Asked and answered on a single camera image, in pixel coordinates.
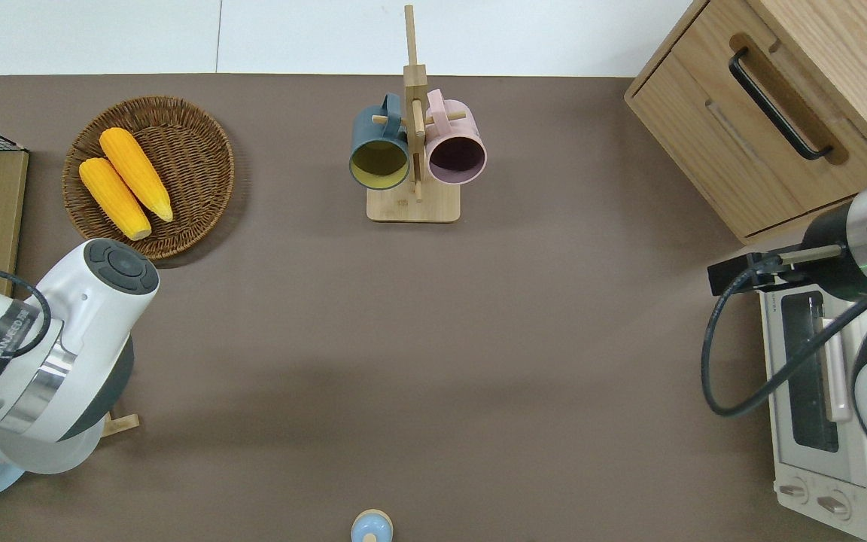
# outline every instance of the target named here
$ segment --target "black cable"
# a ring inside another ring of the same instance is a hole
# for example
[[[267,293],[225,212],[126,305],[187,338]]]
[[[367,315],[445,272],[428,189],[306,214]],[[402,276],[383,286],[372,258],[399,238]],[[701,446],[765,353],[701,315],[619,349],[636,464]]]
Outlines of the black cable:
[[[795,371],[798,370],[807,360],[809,360],[810,356],[818,351],[823,344],[828,342],[828,340],[835,336],[836,333],[840,332],[840,330],[847,326],[849,322],[856,319],[864,311],[867,311],[866,295],[856,304],[850,306],[849,309],[846,309],[846,311],[841,313],[836,319],[832,320],[832,323],[830,323],[828,327],[822,329],[821,332],[816,333],[816,335],[812,336],[811,339],[806,340],[798,350],[795,350],[795,353],[792,353],[788,357],[787,361],[785,361],[785,366],[781,367],[781,370],[778,370],[778,373],[775,373],[774,376],[768,379],[764,385],[761,385],[761,388],[758,388],[758,390],[756,390],[754,394],[750,395],[749,398],[744,399],[744,401],[733,407],[723,407],[722,405],[719,405],[718,401],[715,401],[715,397],[711,391],[710,373],[711,343],[715,336],[715,327],[718,325],[718,319],[722,315],[727,300],[732,297],[732,295],[736,293],[745,282],[749,281],[765,267],[777,265],[780,262],[781,260],[778,256],[767,257],[764,260],[757,261],[751,265],[751,267],[744,270],[740,275],[737,275],[735,280],[732,281],[729,287],[719,296],[718,302],[715,303],[715,309],[713,309],[711,313],[711,318],[708,320],[708,327],[704,331],[704,343],[702,343],[701,346],[701,391],[704,392],[704,400],[707,401],[708,406],[719,416],[734,418],[734,416],[747,414],[758,405],[765,402],[765,400],[768,399],[768,396],[773,391],[777,390],[780,385],[784,384],[788,378],[791,378],[791,375],[794,374]]]
[[[26,346],[21,347],[16,350],[13,354],[14,358],[21,356],[21,354],[26,354],[34,347],[38,346],[39,343],[45,339],[45,334],[49,331],[49,324],[52,322],[52,311],[49,309],[49,302],[46,301],[45,296],[42,295],[42,292],[35,289],[34,285],[29,284],[28,282],[23,281],[18,278],[16,275],[11,273],[6,273],[5,271],[0,271],[0,278],[6,279],[14,284],[19,285],[22,288],[25,288],[31,295],[35,298],[35,301],[38,301],[38,304],[41,305],[42,308],[42,327],[39,328],[38,333],[32,337],[32,341]]]

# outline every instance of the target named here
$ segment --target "white wall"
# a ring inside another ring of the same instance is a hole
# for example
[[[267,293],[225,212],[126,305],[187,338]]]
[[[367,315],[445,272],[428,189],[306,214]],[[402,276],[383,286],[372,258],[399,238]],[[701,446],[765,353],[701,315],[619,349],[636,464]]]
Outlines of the white wall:
[[[413,0],[431,75],[632,76],[691,0]],[[392,73],[392,0],[0,0],[0,75]]]

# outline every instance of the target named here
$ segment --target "wooden stand base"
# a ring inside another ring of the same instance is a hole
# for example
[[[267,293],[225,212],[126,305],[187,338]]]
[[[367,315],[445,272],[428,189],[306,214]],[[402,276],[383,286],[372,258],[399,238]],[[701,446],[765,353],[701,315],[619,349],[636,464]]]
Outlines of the wooden stand base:
[[[457,222],[461,218],[461,188],[433,179],[421,182],[417,202],[414,183],[406,181],[389,190],[367,190],[367,217],[374,222]]]

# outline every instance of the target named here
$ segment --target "oven window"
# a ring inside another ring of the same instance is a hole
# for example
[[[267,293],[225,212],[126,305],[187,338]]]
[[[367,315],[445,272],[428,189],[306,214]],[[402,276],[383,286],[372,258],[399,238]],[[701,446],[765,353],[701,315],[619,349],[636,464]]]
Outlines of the oven window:
[[[805,292],[781,299],[786,357],[820,329],[822,294]],[[838,452],[838,426],[825,415],[820,354],[805,362],[788,380],[788,398],[795,442],[822,452]]]

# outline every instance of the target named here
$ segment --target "yellow corn cob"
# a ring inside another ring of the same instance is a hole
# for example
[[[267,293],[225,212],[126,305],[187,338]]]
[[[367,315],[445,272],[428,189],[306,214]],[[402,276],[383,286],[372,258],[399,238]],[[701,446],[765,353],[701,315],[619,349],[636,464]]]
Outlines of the yellow corn cob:
[[[123,128],[107,128],[100,135],[99,144],[135,198],[159,218],[172,222],[169,193],[133,135]]]
[[[149,237],[152,227],[132,192],[105,158],[90,158],[79,164],[79,176],[102,211],[133,241]]]

